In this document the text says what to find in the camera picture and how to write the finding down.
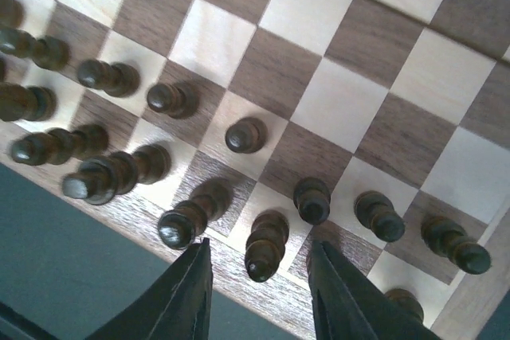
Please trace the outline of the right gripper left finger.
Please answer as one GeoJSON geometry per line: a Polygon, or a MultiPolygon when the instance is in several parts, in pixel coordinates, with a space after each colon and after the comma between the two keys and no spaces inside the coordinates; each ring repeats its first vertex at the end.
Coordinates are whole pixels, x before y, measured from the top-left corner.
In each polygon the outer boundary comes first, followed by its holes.
{"type": "Polygon", "coordinates": [[[192,244],[129,307],[90,339],[207,339],[213,271],[210,240],[192,244]]]}

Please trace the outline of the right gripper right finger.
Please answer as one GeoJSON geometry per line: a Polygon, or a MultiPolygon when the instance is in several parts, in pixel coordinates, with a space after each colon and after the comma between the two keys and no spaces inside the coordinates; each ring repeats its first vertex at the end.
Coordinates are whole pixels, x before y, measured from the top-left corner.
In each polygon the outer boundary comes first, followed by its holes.
{"type": "Polygon", "coordinates": [[[308,284],[318,339],[438,338],[327,241],[312,242],[308,284]]]}

